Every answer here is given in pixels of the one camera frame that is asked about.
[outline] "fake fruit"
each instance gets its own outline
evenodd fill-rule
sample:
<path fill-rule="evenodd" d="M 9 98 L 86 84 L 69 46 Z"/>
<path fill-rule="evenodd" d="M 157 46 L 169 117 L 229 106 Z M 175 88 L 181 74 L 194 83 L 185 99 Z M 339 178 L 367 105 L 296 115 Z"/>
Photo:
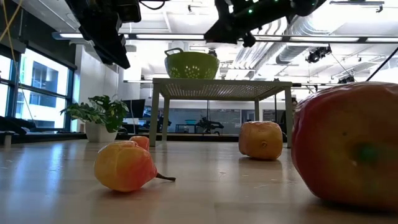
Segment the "fake fruit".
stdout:
<path fill-rule="evenodd" d="M 130 141 L 135 141 L 139 147 L 149 151 L 149 138 L 145 136 L 133 136 Z"/>
<path fill-rule="evenodd" d="M 282 131 L 271 121 L 247 122 L 239 135 L 241 154 L 256 158 L 275 160 L 282 153 Z"/>
<path fill-rule="evenodd" d="M 114 142 L 102 148 L 94 170 L 101 184 L 120 192 L 138 190 L 154 177 L 175 181 L 159 174 L 150 153 L 132 141 Z"/>
<path fill-rule="evenodd" d="M 292 159 L 318 197 L 398 210 L 398 85 L 362 82 L 300 102 Z"/>

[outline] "pear stem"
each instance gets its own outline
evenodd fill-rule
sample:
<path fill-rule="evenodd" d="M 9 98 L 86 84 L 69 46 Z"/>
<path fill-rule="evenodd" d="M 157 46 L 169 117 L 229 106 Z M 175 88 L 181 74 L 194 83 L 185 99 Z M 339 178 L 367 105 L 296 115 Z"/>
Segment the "pear stem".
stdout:
<path fill-rule="evenodd" d="M 175 181 L 175 177 L 165 177 L 165 176 L 163 176 L 160 173 L 157 173 L 156 178 L 163 179 L 163 180 L 170 180 L 170 181 L 173 181 L 173 182 Z"/>

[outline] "potted plant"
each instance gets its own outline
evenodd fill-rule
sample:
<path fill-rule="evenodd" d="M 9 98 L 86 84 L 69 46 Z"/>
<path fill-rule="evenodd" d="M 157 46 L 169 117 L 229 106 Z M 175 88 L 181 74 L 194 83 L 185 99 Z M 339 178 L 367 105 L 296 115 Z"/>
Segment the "potted plant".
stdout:
<path fill-rule="evenodd" d="M 67 113 L 72 119 L 85 122 L 89 142 L 113 142 L 129 111 L 127 105 L 120 100 L 111 101 L 109 96 L 94 96 L 88 100 L 91 106 L 74 103 L 61 114 Z"/>

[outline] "colander handle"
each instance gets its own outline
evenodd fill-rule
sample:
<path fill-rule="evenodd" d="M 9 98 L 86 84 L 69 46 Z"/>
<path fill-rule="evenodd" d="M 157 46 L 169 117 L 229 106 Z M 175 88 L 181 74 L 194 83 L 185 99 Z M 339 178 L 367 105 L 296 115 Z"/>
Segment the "colander handle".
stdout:
<path fill-rule="evenodd" d="M 167 56 L 170 56 L 170 54 L 169 54 L 168 52 L 173 51 L 173 50 L 178 50 L 179 53 L 184 52 L 181 48 L 176 47 L 176 48 L 173 48 L 173 49 L 168 49 L 168 50 L 166 50 L 164 53 L 165 53 Z"/>

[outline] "white pot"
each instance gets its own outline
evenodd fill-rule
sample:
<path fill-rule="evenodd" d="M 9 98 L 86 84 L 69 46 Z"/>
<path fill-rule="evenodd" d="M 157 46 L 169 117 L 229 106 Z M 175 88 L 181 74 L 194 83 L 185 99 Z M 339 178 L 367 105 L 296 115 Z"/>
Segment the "white pot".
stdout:
<path fill-rule="evenodd" d="M 113 142 L 118 132 L 109 133 L 103 125 L 86 122 L 86 135 L 89 142 Z"/>

